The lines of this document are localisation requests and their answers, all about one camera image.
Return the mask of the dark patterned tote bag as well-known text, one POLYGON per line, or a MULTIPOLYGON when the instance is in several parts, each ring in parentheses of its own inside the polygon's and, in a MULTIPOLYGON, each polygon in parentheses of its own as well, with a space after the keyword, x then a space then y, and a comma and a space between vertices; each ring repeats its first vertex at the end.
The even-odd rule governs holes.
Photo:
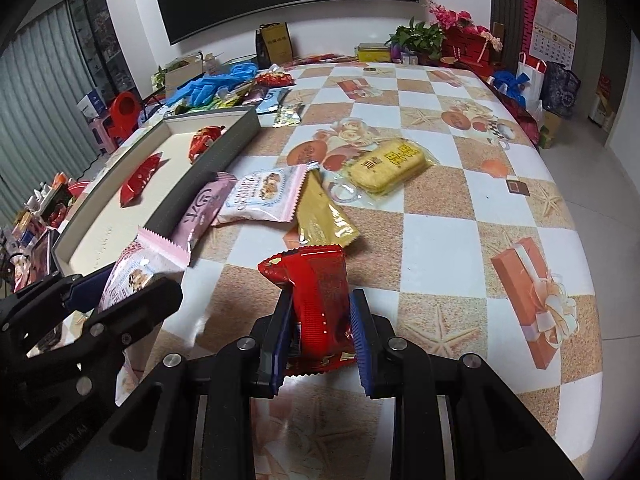
POLYGON ((544 110, 570 119, 582 82, 572 70, 557 62, 548 62, 540 98, 544 110))

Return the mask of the dark red snack packet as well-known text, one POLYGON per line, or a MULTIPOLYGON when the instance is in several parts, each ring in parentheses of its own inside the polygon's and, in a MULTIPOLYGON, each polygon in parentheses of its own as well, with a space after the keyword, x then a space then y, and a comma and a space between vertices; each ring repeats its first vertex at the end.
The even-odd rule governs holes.
POLYGON ((332 372, 356 362, 350 331, 345 253, 338 245, 303 246, 258 264, 272 284, 292 289, 292 341, 288 376, 332 372))

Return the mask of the red gold-print snack packet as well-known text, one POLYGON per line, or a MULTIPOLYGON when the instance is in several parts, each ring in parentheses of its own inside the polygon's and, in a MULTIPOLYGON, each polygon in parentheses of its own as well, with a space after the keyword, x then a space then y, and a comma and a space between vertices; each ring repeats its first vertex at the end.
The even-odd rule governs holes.
POLYGON ((208 126, 198 129, 189 148, 190 162, 195 162, 198 156, 204 154, 222 136, 223 132, 224 126, 208 126))

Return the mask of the blue white carton box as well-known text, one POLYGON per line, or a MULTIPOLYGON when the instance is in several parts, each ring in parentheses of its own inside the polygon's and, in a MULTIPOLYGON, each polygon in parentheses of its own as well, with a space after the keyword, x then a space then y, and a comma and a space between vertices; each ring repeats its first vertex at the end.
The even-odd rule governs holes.
POLYGON ((85 94, 78 102, 77 108, 88 122, 93 119, 104 117, 107 114, 107 107, 98 90, 92 89, 85 94))

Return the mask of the gold wafer stick packet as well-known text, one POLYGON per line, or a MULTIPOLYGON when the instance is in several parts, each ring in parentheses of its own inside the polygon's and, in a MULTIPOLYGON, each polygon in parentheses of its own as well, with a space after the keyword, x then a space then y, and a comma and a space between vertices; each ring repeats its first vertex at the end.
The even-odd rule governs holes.
POLYGON ((352 220, 324 190, 315 162, 307 166, 295 218, 300 246, 338 245, 345 248, 360 237, 352 220))

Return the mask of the white paper gift bag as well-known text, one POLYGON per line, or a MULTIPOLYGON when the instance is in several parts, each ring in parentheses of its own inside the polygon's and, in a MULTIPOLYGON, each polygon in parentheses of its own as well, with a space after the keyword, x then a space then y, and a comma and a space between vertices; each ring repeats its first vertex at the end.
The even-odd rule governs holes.
POLYGON ((538 106, 547 63, 533 55, 521 52, 518 56, 516 79, 526 110, 533 110, 538 106))

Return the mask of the grey window curtain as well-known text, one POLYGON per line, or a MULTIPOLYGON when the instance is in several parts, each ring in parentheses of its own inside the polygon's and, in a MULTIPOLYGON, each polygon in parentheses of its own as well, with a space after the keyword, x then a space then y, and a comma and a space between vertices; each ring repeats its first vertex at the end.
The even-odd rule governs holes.
POLYGON ((31 21, 1 55, 1 223, 40 183, 79 177, 99 149, 77 103, 93 89, 68 4, 31 21))

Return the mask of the pink snack packet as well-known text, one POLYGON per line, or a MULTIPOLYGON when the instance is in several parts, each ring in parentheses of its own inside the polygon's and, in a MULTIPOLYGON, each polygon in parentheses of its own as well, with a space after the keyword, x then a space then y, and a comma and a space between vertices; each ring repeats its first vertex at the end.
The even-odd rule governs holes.
POLYGON ((220 172, 215 180, 204 184, 186 208, 170 240, 191 255, 200 238, 213 224, 237 180, 228 172, 220 172))

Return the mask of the blue rubber gloves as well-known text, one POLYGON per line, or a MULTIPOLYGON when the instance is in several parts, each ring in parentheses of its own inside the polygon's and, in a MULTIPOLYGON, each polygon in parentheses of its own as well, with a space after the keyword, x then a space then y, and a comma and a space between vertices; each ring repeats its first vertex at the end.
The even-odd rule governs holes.
POLYGON ((179 102, 190 107, 208 105, 213 101, 218 90, 233 90, 240 84, 253 80, 257 72, 258 67, 255 63, 244 62, 233 65, 228 73, 203 75, 189 81, 172 96, 168 96, 165 105, 171 106, 179 102))

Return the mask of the pink plastic stool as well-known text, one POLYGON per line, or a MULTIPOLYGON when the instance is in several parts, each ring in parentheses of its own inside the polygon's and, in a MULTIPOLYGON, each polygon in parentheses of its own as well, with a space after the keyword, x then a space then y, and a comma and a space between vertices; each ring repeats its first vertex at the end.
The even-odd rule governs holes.
POLYGON ((111 137, 114 124, 110 115, 94 118, 89 122, 89 128, 101 154, 112 154, 117 150, 117 144, 111 137))

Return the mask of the blue ribbon gift bag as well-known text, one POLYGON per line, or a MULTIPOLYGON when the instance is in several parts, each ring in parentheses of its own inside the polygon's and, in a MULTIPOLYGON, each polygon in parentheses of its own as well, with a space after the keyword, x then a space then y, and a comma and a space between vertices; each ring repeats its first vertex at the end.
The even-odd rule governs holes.
POLYGON ((514 76, 507 70, 498 70, 492 74, 491 85, 500 93, 517 102, 520 107, 526 107, 526 99, 522 92, 528 83, 529 76, 526 73, 514 76))

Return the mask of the pink artificial flowers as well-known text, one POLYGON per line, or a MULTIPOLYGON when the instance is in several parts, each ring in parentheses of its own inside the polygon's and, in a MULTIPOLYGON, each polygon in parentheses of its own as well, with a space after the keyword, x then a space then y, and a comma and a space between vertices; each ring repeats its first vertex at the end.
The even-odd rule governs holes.
POLYGON ((503 45, 501 39, 494 36, 487 27, 475 24, 472 15, 469 14, 468 11, 456 12, 449 10, 446 6, 442 6, 434 0, 425 0, 425 3, 428 12, 432 14, 435 22, 439 24, 442 30, 460 29, 466 34, 480 36, 480 38, 485 40, 486 44, 491 44, 491 47, 496 52, 502 51, 503 45))

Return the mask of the small colourful candy packet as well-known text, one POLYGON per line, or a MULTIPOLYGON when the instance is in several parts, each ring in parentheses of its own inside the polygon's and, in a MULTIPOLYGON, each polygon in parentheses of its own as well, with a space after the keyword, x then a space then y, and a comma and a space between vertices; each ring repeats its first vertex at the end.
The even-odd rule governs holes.
POLYGON ((274 116, 273 128, 299 125, 302 122, 304 107, 303 103, 281 105, 277 110, 276 116, 274 116))

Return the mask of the red chili snack packet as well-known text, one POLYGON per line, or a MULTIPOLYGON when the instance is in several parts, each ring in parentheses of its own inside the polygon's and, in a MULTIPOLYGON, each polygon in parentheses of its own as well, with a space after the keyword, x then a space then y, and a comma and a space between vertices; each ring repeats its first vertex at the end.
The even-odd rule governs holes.
POLYGON ((294 86, 295 79, 287 72, 265 72, 256 76, 256 84, 265 88, 294 86))

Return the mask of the wall calendar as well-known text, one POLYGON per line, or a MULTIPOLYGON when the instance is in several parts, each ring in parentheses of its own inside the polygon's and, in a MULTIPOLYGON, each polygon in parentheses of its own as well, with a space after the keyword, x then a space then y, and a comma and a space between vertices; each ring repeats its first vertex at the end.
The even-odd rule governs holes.
POLYGON ((528 52, 538 60, 571 68, 577 23, 577 4, 573 0, 536 0, 528 52))

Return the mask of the black and gold bag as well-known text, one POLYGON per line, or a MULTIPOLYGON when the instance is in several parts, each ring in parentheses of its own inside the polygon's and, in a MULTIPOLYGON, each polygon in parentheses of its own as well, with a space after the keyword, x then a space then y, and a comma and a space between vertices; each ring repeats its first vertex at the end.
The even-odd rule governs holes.
POLYGON ((261 24, 255 32, 255 49, 258 67, 262 70, 272 64, 283 66, 292 62, 294 50, 288 24, 261 24))

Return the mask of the shallow grey cardboard tray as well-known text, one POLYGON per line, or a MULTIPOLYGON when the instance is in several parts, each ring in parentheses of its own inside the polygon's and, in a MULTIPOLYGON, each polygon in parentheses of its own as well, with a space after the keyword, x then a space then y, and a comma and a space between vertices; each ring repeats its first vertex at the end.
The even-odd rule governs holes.
POLYGON ((87 275, 113 263, 140 226, 168 236, 196 192, 226 170, 254 139, 254 107, 210 110, 161 120, 114 155, 73 206, 52 249, 64 275, 87 275), (120 189, 154 154, 160 164, 139 197, 123 207, 120 189))

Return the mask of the light blue snack packet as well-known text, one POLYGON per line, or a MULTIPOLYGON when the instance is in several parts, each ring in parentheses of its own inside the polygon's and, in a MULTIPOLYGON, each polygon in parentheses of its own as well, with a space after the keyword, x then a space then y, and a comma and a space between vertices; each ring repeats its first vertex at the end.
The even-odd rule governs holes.
POLYGON ((270 88, 266 92, 262 102, 256 106, 256 113, 258 115, 275 113, 288 95, 288 92, 290 92, 290 88, 270 88))

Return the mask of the green potted plant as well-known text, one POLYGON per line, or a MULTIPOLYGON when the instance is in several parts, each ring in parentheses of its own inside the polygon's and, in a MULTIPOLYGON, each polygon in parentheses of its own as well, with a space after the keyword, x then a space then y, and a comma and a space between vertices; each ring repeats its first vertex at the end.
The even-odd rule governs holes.
POLYGON ((435 62, 442 56, 444 40, 445 33, 439 24, 427 25, 424 21, 416 22, 412 18, 408 25, 399 25, 386 44, 398 47, 401 52, 422 55, 435 62))

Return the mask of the yellow tin box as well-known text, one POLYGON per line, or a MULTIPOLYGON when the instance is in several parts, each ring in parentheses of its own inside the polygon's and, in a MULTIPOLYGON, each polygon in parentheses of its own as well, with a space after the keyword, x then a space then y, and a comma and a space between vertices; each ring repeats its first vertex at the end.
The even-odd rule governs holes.
POLYGON ((387 44, 362 42, 355 49, 356 57, 361 63, 390 63, 393 61, 390 47, 387 44))

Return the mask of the dark red cloth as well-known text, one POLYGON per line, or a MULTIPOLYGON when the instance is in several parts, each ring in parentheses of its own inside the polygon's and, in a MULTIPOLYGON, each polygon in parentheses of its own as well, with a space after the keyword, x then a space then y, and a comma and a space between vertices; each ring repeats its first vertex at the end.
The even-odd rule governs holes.
POLYGON ((533 116, 529 114, 528 110, 526 110, 525 107, 520 107, 517 102, 496 90, 491 85, 491 81, 492 75, 488 77, 486 81, 486 84, 488 85, 491 92, 498 98, 498 100, 508 110, 508 112, 512 115, 518 125, 523 129, 524 133, 529 138, 529 141, 534 144, 534 147, 539 148, 540 133, 535 118, 533 118, 533 116))

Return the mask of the red plastic child chair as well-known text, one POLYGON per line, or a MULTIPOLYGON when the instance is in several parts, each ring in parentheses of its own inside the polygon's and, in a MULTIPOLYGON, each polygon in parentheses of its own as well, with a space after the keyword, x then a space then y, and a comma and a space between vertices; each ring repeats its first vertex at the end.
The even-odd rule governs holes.
POLYGON ((111 139, 126 141, 137 130, 141 111, 140 100, 132 92, 119 93, 110 107, 113 125, 108 133, 111 139))

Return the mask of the crispy cranberry nougat packet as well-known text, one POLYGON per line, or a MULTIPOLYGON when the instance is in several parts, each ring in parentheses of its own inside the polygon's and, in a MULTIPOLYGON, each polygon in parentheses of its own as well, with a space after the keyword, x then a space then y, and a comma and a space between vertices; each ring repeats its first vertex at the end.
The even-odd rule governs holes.
POLYGON ((213 225, 240 220, 291 222, 308 172, 308 165, 296 165, 247 174, 235 183, 213 225))

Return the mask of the yellow rice cracker packet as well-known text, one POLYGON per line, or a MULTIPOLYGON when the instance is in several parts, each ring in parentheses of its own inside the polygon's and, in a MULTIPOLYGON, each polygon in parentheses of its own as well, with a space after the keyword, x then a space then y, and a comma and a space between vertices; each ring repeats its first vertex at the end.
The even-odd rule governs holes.
POLYGON ((437 164, 438 160, 422 145, 393 138, 351 160, 343 174, 368 195, 382 196, 437 164))

